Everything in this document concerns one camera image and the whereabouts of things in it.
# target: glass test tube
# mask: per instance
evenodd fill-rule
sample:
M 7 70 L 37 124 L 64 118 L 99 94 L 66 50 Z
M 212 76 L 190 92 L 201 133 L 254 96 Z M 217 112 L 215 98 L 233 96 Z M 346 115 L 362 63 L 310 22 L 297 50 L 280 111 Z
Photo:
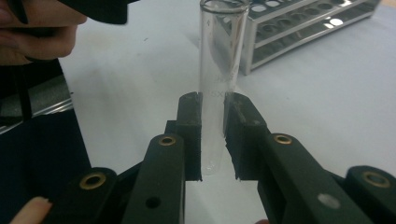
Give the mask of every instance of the glass test tube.
M 245 0 L 201 0 L 200 93 L 202 94 L 201 171 L 219 170 L 225 148 L 228 106 L 239 70 L 248 15 Z

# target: test tube rack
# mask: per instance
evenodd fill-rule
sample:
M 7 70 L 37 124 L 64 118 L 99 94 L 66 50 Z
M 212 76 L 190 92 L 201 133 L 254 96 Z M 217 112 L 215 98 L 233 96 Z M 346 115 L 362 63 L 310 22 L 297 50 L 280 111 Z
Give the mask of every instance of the test tube rack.
M 369 18 L 379 0 L 250 0 L 241 55 L 245 75 L 302 44 Z

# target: white table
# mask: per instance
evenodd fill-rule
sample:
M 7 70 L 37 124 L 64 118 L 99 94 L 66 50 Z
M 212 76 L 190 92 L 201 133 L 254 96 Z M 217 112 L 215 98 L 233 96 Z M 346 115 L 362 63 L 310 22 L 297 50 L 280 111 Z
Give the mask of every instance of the white table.
M 178 98 L 198 91 L 199 1 L 143 0 L 125 26 L 88 21 L 61 60 L 92 166 L 121 173 L 176 119 Z M 396 9 L 357 22 L 240 75 L 272 132 L 302 142 L 344 176 L 371 165 L 396 175 Z M 218 174 L 187 183 L 186 223 L 265 218 L 256 182 L 234 179 L 224 151 Z

